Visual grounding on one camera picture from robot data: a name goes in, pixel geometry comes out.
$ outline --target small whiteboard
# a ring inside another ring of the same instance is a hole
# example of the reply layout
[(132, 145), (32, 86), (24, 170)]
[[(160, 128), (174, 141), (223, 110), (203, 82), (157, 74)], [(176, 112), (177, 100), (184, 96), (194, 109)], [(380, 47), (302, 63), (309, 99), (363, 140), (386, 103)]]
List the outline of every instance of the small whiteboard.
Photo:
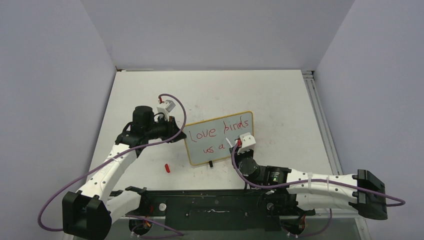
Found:
[(254, 135), (253, 113), (240, 112), (210, 120), (187, 124), (185, 147), (188, 160), (193, 166), (230, 157), (230, 146), (225, 138), (234, 143), (240, 135)]

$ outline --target black bracket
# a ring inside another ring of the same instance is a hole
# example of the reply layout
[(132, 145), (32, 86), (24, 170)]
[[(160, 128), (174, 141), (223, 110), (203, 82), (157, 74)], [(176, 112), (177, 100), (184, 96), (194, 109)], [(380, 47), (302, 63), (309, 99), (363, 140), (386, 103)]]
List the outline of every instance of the black bracket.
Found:
[(68, 191), (62, 200), (63, 231), (88, 240), (103, 240), (112, 226), (112, 218), (99, 196)]
[[(358, 187), (386, 194), (385, 184), (370, 171), (358, 169), (357, 175), (352, 177), (357, 180)], [(349, 205), (358, 210), (360, 216), (374, 220), (386, 220), (388, 218), (385, 197), (360, 190), (355, 191), (352, 195), (357, 199), (357, 203), (349, 202)]]

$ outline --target gray wall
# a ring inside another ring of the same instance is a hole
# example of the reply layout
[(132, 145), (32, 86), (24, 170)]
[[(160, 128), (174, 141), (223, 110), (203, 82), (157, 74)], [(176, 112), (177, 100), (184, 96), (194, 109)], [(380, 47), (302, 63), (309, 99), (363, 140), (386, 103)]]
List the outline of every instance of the gray wall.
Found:
[(79, 0), (0, 1), (0, 239), (61, 239), (37, 214), (88, 170), (114, 75)]
[(315, 73), (343, 171), (368, 169), (406, 200), (374, 240), (423, 239), (424, 1), (356, 0)]
[(354, 0), (81, 0), (118, 68), (315, 70)]

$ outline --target yellow whiteboard frame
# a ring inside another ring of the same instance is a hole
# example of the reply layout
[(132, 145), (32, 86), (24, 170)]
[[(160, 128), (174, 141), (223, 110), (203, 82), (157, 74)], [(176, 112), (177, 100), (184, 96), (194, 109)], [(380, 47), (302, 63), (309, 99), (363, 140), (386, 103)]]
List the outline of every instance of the yellow whiteboard frame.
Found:
[[(214, 121), (214, 120), (218, 120), (218, 119), (224, 119), (224, 118), (228, 118), (228, 117), (232, 117), (232, 116), (236, 116), (236, 115), (240, 115), (240, 114), (246, 114), (246, 113), (250, 113), (252, 115), (252, 133), (251, 134), (254, 137), (255, 136), (255, 121), (254, 121), (254, 116), (253, 116), (252, 111), (242, 111), (242, 112), (238, 112), (238, 113), (234, 113), (234, 114), (230, 114), (230, 115), (226, 115), (226, 116), (220, 116), (220, 117), (215, 117), (215, 118), (208, 119), (208, 120), (197, 121), (197, 122), (193, 122), (193, 123), (190, 123), (190, 124), (186, 124), (185, 126), (202, 124), (202, 123), (206, 123), (206, 122), (210, 122), (210, 121)], [(202, 164), (209, 163), (209, 161), (206, 161), (206, 162), (202, 162), (202, 163), (192, 164), (192, 159), (190, 158), (189, 146), (187, 146), (187, 139), (184, 139), (184, 144), (185, 144), (185, 150), (187, 151), (187, 155), (188, 155), (188, 161), (190, 162), (191, 166), (199, 166), (199, 165), (202, 165)], [(221, 157), (221, 158), (211, 160), (211, 161), (214, 162), (214, 161), (218, 161), (218, 160), (227, 159), (229, 157), (231, 157), (231, 154), (229, 154), (228, 156), (225, 156), (225, 157)]]

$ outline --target metal frame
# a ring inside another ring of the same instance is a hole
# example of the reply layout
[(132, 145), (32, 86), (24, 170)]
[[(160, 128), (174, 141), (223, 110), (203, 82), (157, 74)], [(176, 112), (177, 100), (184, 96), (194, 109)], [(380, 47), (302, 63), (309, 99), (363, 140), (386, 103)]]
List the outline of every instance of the metal frame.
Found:
[[(324, 143), (324, 148), (328, 156), (328, 162), (330, 163), (331, 171), (334, 175), (343, 175), (339, 156), (337, 155), (336, 147), (334, 145), (329, 125), (327, 123), (326, 115), (324, 114), (320, 97), (318, 96), (317, 88), (315, 86), (314, 72), (302, 71), (302, 75), (303, 80), (305, 81), (307, 93), (309, 94), (310, 103), (312, 104), (313, 112), (315, 113), (316, 122), (318, 123), (318, 128), (321, 133), (322, 142)], [(348, 214), (342, 212), (338, 212), (337, 214), (334, 213), (333, 216)], [(352, 215), (352, 217), (355, 218), (360, 238), (362, 240), (371, 240), (371, 235), (368, 230), (365, 218), (357, 214), (356, 216)]]

